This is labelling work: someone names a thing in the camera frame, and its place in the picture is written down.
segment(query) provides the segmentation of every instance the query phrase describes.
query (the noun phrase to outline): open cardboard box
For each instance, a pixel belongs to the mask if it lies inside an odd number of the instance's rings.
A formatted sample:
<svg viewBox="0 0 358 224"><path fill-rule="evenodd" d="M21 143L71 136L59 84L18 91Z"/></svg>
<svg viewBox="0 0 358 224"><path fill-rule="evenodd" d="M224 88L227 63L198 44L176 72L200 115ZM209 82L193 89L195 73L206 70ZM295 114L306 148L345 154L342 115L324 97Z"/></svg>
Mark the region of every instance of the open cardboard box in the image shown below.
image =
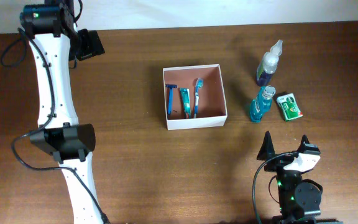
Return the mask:
<svg viewBox="0 0 358 224"><path fill-rule="evenodd" d="M191 117L194 117L195 86L197 78L204 80L198 89L197 118L185 119L180 88L190 91ZM224 97L221 68L219 65L197 65L163 69L165 118L168 130L207 128L223 126L227 118L226 99ZM173 89L172 112L167 114L169 88L165 84L178 85Z"/></svg>

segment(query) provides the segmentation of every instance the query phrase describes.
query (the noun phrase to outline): wall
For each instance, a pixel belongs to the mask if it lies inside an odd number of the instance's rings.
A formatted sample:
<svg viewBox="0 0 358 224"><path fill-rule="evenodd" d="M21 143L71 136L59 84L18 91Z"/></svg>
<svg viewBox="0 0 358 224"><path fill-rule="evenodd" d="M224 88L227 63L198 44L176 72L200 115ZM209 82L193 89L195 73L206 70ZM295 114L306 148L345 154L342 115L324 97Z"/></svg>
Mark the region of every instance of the wall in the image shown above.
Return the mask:
<svg viewBox="0 0 358 224"><path fill-rule="evenodd" d="M17 32L35 0L0 0L0 33ZM83 0L87 29L141 29L358 20L358 0Z"/></svg>

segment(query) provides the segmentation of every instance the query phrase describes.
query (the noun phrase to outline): green and white package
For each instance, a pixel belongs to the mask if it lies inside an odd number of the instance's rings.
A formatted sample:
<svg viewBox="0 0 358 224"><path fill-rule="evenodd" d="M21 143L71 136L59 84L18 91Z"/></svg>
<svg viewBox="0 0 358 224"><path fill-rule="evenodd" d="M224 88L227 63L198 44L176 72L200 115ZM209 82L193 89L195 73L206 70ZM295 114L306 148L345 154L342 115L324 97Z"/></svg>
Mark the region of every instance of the green and white package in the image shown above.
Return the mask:
<svg viewBox="0 0 358 224"><path fill-rule="evenodd" d="M279 96L277 98L277 103L283 110L285 121L291 121L303 116L301 110L299 110L298 105L296 105L293 93Z"/></svg>

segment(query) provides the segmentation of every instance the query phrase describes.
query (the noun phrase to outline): bottle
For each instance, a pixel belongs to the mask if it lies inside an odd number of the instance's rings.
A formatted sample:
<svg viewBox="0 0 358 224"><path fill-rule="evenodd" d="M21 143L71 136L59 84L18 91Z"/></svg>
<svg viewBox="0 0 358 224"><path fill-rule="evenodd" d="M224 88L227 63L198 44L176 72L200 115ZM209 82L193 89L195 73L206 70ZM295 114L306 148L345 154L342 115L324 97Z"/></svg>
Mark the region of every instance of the bottle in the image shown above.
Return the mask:
<svg viewBox="0 0 358 224"><path fill-rule="evenodd" d="M270 109L273 103L273 96L276 89L272 86L263 86L260 88L256 99L252 100L249 108L249 116L252 122L259 123L262 116Z"/></svg>
<svg viewBox="0 0 358 224"><path fill-rule="evenodd" d="M256 71L256 82L258 86L266 86L277 69L278 56L283 52L283 41L278 42L266 52Z"/></svg>

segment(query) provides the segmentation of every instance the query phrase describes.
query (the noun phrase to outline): table surface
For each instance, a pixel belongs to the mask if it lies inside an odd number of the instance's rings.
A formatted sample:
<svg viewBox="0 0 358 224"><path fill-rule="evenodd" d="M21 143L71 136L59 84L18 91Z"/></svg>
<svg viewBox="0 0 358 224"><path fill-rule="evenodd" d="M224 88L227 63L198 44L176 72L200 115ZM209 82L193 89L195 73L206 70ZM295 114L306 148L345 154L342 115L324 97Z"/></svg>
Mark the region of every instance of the table surface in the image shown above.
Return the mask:
<svg viewBox="0 0 358 224"><path fill-rule="evenodd" d="M358 223L358 22L99 31L106 53L70 70L80 123L96 131L93 175L114 223L253 223L251 188L264 133L277 152L306 134L321 160L304 175L324 187L320 218ZM18 37L0 35L0 54ZM274 104L259 124L245 107L256 97L255 71L283 39L270 84L294 93L304 117L284 122ZM13 49L8 60L21 53ZM18 67L0 66L0 223L73 223L61 172L34 172L9 144L37 126L39 96L30 49ZM167 131L162 69L221 66L228 117L219 128ZM51 157L28 140L20 155L39 167ZM279 215L273 173L259 174L261 217ZM276 187L272 193L277 197Z"/></svg>

